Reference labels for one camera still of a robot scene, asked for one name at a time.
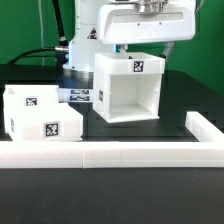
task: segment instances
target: white cardboard box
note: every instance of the white cardboard box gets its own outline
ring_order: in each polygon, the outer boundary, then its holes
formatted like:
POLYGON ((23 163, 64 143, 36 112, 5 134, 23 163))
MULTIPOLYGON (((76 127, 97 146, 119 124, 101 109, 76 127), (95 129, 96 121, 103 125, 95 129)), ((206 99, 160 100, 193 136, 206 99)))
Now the white cardboard box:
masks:
POLYGON ((145 53, 95 55, 93 109, 107 122, 158 119, 165 60, 145 53))
POLYGON ((81 141, 83 117, 67 103, 16 107, 8 113, 13 141, 81 141))
POLYGON ((58 103, 57 85, 6 85, 3 94, 5 133, 10 128, 8 113, 20 106, 58 103))

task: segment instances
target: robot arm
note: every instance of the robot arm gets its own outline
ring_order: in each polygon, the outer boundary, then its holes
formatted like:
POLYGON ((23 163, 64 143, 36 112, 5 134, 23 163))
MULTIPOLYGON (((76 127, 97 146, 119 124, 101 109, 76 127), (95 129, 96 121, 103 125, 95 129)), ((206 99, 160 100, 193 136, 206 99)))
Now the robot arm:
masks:
POLYGON ((173 43, 195 35, 196 0, 75 0, 75 8, 76 33, 64 65, 70 71, 93 72, 95 53, 115 52, 116 45, 173 43))

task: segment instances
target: white cube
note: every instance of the white cube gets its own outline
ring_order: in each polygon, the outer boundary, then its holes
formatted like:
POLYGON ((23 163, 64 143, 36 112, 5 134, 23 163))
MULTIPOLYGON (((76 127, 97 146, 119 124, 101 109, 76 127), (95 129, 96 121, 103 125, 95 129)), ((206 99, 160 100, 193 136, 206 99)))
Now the white cube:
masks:
POLYGON ((93 109, 108 123, 158 119, 165 60, 145 53, 95 55, 93 109))
POLYGON ((67 103, 10 110, 13 141, 80 141, 83 117, 67 103))
POLYGON ((5 133, 10 129, 8 113, 20 106, 58 103, 57 85, 6 85, 3 94, 5 133))

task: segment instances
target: white box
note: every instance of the white box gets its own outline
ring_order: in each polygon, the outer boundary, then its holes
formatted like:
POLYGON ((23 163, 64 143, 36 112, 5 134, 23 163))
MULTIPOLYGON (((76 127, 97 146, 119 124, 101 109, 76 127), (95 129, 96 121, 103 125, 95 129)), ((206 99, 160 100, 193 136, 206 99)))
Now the white box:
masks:
POLYGON ((93 109, 108 123, 158 119, 165 60, 145 53, 95 55, 93 109))
POLYGON ((13 141, 80 141, 83 117, 67 103, 10 110, 13 141))
POLYGON ((57 85, 6 85, 3 94, 5 133, 10 128, 8 113, 20 106, 58 103, 57 85))

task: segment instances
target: black cable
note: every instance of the black cable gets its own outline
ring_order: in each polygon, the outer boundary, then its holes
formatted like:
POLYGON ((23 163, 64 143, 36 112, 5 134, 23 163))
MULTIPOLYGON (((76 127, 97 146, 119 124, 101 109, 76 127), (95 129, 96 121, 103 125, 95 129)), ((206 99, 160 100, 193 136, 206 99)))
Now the black cable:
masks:
POLYGON ((46 51, 55 51, 55 48, 54 47, 48 47, 48 48, 39 48, 39 49, 35 49, 35 50, 31 50, 31 51, 26 51, 22 54, 20 54, 19 56, 17 56, 16 58, 10 60, 7 64, 9 65, 13 65, 15 64, 20 58, 23 58, 27 55, 30 55, 30 54, 34 54, 34 53, 38 53, 38 52, 46 52, 46 51))
POLYGON ((59 45, 65 47, 65 46, 68 46, 68 42, 65 38, 59 2, 58 0, 52 0, 52 3, 54 5, 54 13, 55 13, 56 21, 57 21, 57 26, 58 26, 59 45))

